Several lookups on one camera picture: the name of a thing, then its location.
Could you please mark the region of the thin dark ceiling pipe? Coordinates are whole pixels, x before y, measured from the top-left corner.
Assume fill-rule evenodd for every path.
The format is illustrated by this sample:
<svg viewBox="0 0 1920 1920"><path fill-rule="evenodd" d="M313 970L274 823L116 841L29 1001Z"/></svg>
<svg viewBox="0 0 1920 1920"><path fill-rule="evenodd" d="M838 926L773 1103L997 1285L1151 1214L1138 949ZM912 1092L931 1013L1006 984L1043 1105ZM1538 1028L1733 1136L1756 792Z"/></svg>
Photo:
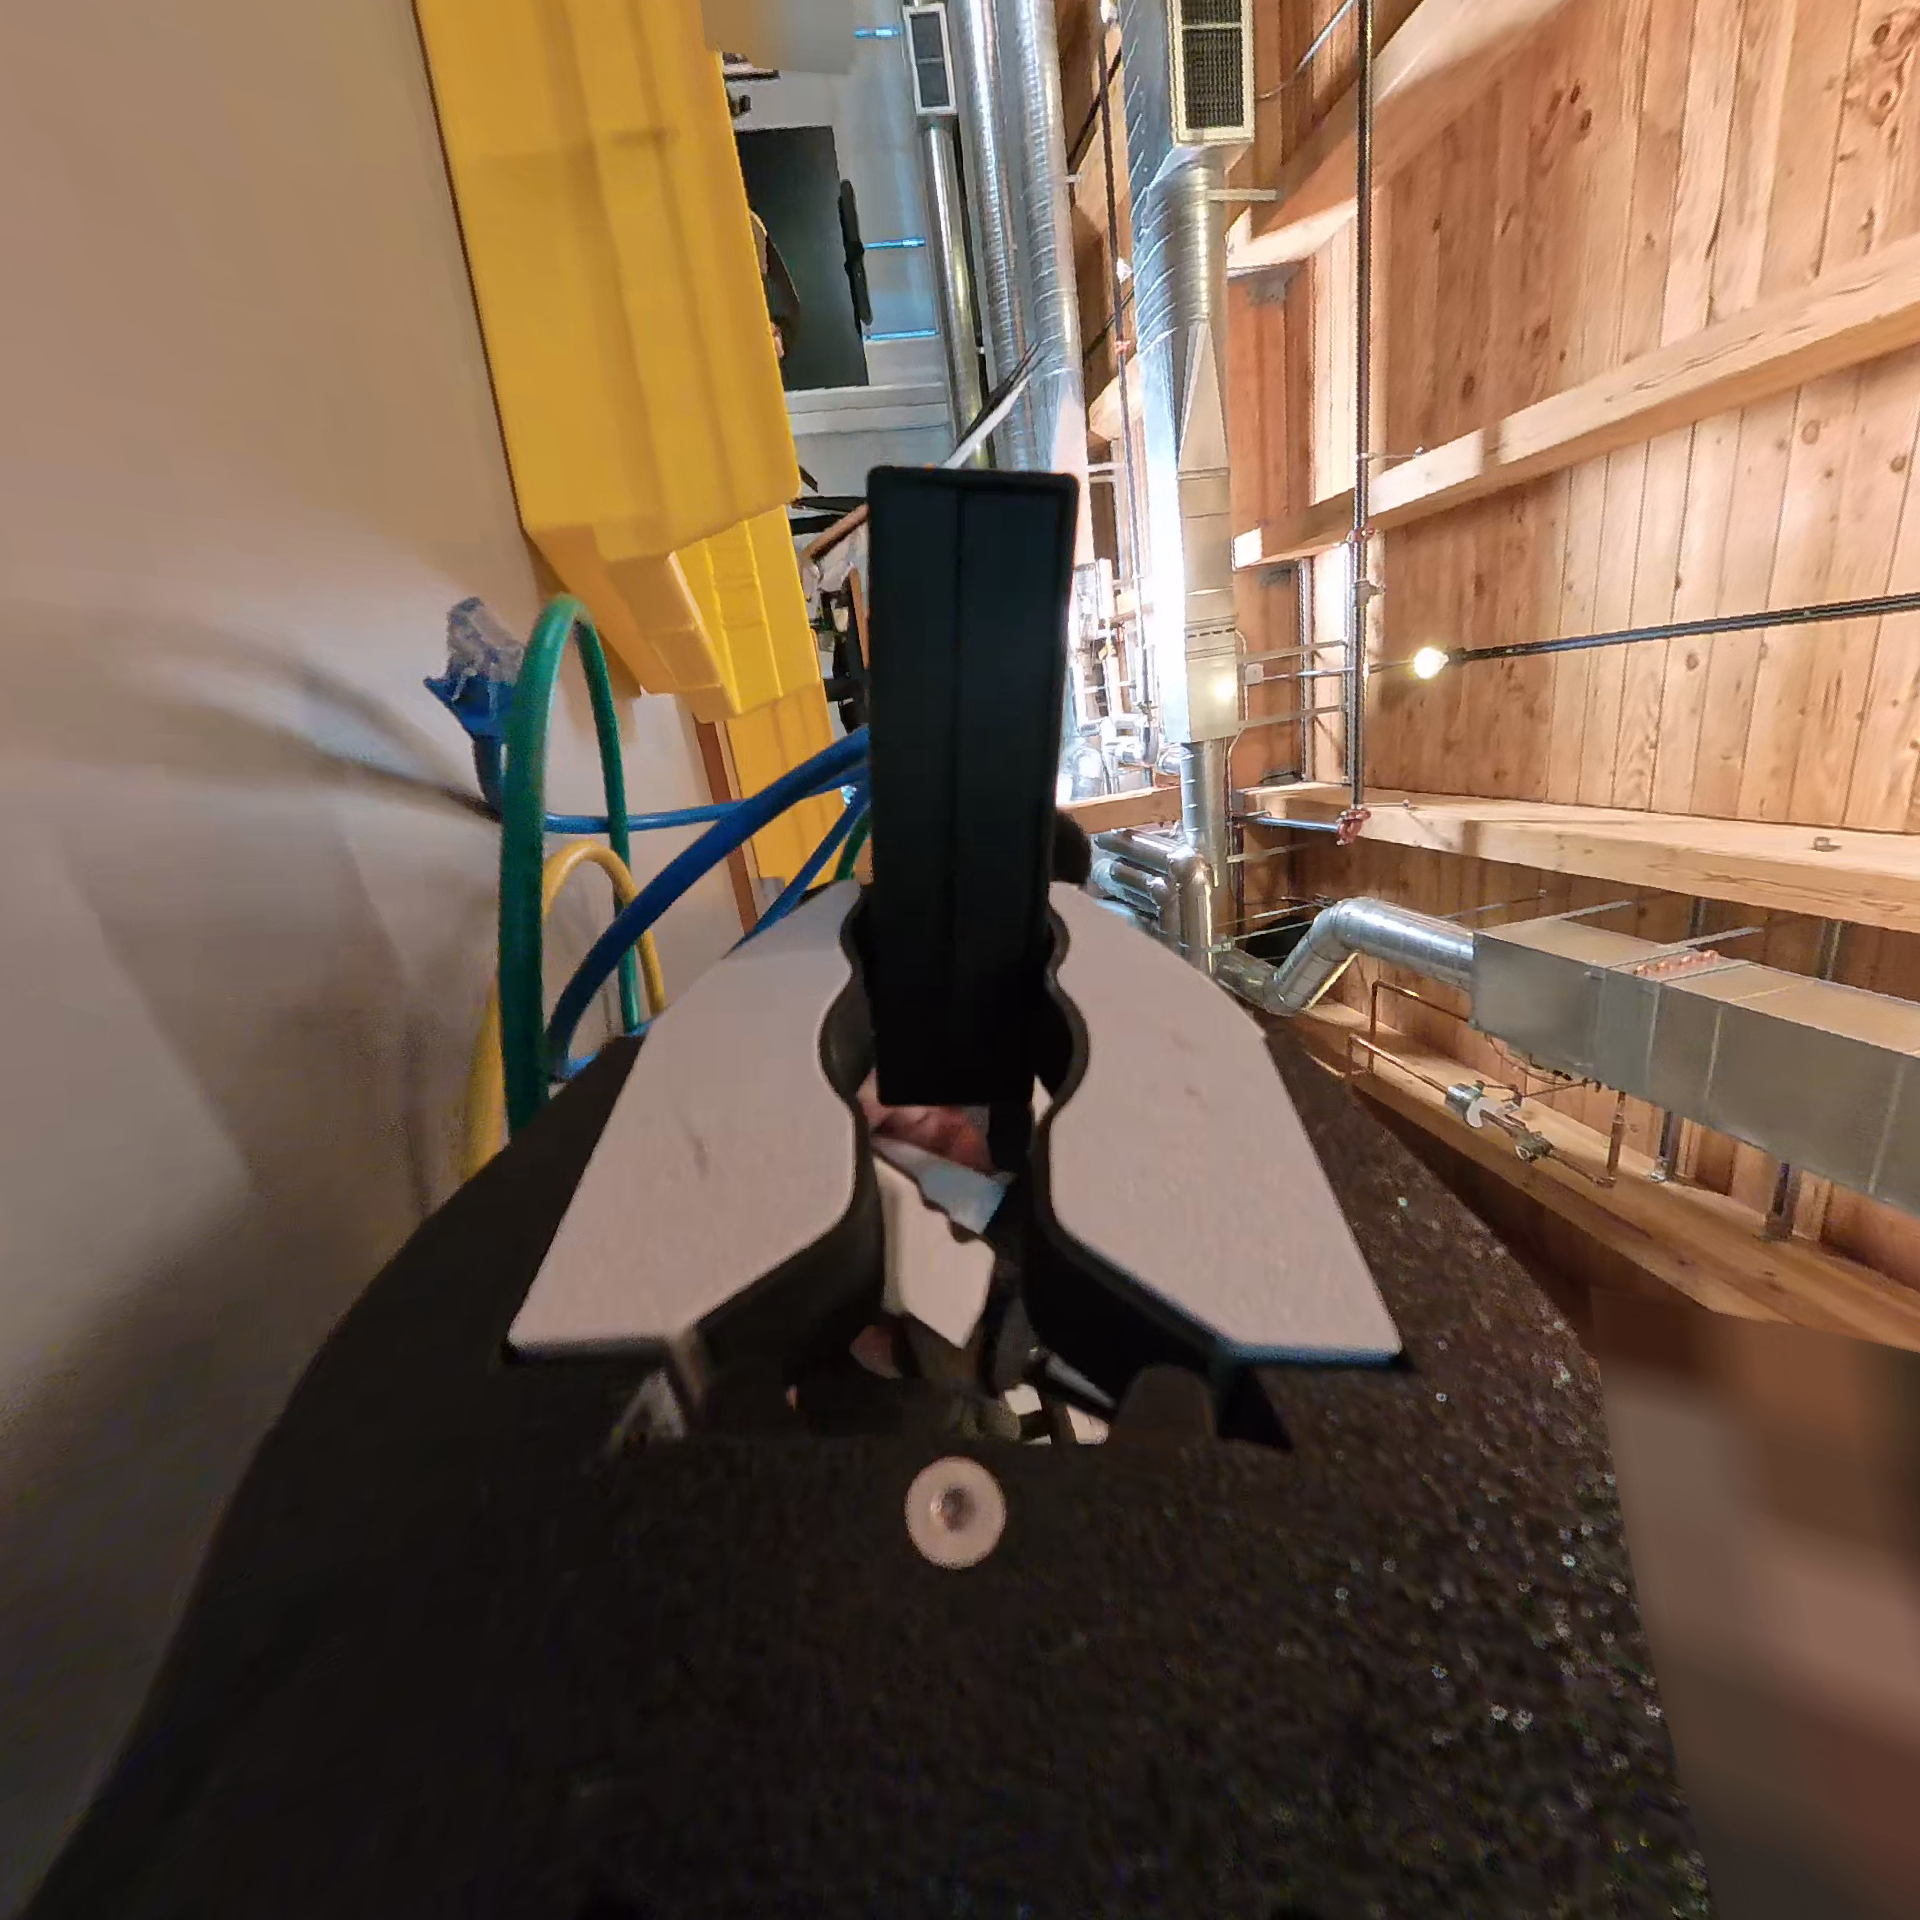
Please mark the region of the thin dark ceiling pipe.
<svg viewBox="0 0 1920 1920"><path fill-rule="evenodd" d="M1356 29L1356 203L1354 203L1354 431L1356 458L1350 528L1350 609L1346 669L1348 804L1335 845L1360 839L1366 806L1366 700L1369 680L1369 613L1375 597L1369 574L1373 489L1373 130L1375 130L1375 2L1358 2Z"/></svg>

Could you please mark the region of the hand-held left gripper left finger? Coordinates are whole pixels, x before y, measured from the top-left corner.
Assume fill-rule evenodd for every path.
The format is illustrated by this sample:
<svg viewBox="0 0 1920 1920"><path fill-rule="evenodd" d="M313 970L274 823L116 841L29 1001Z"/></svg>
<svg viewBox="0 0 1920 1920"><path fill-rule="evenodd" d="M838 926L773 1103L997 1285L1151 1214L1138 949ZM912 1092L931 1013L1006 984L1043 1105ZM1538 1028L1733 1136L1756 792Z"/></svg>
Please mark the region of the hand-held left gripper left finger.
<svg viewBox="0 0 1920 1920"><path fill-rule="evenodd" d="M655 1022L506 1333L518 1360L664 1362L701 1399L738 1368L798 1378L877 1316L858 906L821 889Z"/></svg>

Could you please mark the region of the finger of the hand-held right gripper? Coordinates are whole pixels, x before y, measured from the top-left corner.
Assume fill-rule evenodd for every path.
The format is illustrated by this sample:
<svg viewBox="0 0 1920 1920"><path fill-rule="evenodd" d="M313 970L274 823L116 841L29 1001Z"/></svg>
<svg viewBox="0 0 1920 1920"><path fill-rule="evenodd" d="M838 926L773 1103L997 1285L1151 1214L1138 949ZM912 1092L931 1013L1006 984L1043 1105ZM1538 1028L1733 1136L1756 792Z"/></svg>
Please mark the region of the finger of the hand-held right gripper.
<svg viewBox="0 0 1920 1920"><path fill-rule="evenodd" d="M956 1165L918 1146L873 1152L883 1215L883 1308L966 1349L989 1304L997 1252L989 1227L1010 1177Z"/></svg>

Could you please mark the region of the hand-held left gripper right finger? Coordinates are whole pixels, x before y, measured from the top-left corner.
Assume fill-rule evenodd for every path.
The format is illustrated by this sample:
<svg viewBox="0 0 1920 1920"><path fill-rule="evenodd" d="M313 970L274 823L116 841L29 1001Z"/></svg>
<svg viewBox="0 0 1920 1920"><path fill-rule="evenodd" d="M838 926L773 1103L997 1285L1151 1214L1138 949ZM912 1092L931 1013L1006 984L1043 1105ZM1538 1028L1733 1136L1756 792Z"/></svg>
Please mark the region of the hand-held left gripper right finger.
<svg viewBox="0 0 1920 1920"><path fill-rule="evenodd" d="M1256 1432L1271 1370L1404 1366L1404 1337L1248 1011L1068 883L1049 901L1053 1053L1026 1183L1024 1299L1109 1405L1198 1380Z"/></svg>

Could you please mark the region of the round metal elbow duct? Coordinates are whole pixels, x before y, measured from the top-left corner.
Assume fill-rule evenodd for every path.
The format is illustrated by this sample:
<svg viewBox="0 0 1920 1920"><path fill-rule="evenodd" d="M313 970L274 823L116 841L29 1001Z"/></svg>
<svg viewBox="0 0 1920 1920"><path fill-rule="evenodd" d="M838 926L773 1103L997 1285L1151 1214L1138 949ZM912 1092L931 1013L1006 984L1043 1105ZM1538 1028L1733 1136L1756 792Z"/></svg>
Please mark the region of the round metal elbow duct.
<svg viewBox="0 0 1920 1920"><path fill-rule="evenodd" d="M1221 949L1213 980L1252 1009L1277 1018L1313 1011L1360 959L1470 993L1476 933L1387 901L1354 897L1321 908L1298 928L1281 962L1242 947Z"/></svg>

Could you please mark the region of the rectangular metal duct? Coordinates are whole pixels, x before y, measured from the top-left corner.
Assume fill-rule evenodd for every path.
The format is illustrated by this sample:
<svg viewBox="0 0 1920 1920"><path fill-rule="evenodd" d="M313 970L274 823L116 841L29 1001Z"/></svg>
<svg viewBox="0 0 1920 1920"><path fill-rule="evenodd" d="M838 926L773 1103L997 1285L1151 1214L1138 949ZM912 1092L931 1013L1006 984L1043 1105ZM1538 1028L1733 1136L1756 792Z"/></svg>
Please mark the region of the rectangular metal duct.
<svg viewBox="0 0 1920 1920"><path fill-rule="evenodd" d="M1476 1030L1918 1214L1918 1009L1570 918L1476 935Z"/></svg>

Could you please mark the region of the yellow plastic bin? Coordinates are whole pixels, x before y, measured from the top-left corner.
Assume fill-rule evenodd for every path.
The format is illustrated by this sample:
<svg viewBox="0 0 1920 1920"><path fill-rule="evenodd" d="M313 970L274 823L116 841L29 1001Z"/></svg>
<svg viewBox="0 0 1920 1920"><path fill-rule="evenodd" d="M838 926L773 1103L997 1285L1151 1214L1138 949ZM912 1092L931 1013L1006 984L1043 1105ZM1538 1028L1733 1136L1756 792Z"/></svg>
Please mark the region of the yellow plastic bin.
<svg viewBox="0 0 1920 1920"><path fill-rule="evenodd" d="M699 4L419 2L522 530L755 796L833 725L804 493Z"/></svg>

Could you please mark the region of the black ethernet port block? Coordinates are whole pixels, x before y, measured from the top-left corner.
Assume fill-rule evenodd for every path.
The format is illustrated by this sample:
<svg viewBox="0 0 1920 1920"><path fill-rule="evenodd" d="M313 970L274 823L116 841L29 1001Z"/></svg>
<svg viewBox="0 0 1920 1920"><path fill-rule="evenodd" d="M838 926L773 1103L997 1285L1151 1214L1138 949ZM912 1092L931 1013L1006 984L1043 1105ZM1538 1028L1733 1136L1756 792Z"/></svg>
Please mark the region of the black ethernet port block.
<svg viewBox="0 0 1920 1920"><path fill-rule="evenodd" d="M890 1107L1022 1103L1053 957L1078 485L875 468L867 507L861 962L877 1094Z"/></svg>

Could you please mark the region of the smooth metal duct pipe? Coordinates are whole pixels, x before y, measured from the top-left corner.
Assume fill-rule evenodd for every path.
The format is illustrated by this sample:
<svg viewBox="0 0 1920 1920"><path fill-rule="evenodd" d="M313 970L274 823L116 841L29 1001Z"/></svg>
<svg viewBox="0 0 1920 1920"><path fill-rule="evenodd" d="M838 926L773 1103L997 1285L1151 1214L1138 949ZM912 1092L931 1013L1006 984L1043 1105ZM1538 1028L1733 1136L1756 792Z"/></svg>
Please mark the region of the smooth metal duct pipe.
<svg viewBox="0 0 1920 1920"><path fill-rule="evenodd" d="M954 118L918 118L929 219L937 329L956 429L968 429L983 400L981 348L974 311L972 259Z"/></svg>

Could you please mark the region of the black screen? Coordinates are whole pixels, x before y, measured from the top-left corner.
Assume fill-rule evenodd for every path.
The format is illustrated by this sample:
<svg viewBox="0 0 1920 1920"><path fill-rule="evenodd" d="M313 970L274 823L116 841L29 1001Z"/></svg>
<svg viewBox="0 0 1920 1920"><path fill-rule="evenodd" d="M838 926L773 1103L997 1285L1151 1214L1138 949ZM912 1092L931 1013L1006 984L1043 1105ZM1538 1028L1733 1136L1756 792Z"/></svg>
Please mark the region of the black screen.
<svg viewBox="0 0 1920 1920"><path fill-rule="evenodd" d="M790 393L865 389L863 271L850 273L842 170L829 128L738 132L751 213L767 232L761 273Z"/></svg>

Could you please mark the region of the black metal rod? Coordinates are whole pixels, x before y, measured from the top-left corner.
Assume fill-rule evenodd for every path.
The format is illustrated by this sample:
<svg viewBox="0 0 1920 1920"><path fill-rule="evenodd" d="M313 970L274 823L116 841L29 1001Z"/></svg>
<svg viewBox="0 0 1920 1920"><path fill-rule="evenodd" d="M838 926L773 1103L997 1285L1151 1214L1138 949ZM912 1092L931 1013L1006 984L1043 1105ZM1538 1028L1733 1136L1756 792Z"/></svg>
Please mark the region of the black metal rod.
<svg viewBox="0 0 1920 1920"><path fill-rule="evenodd" d="M1561 636L1536 642L1451 648L1453 667L1493 665L1511 661L1547 659L1588 651L1607 651L1646 644L1713 640L1723 636L1764 634L1812 626L1835 626L1918 613L1918 592L1895 592L1841 599L1818 605L1764 609L1742 615L1715 615L1692 621L1653 622L1592 634Z"/></svg>

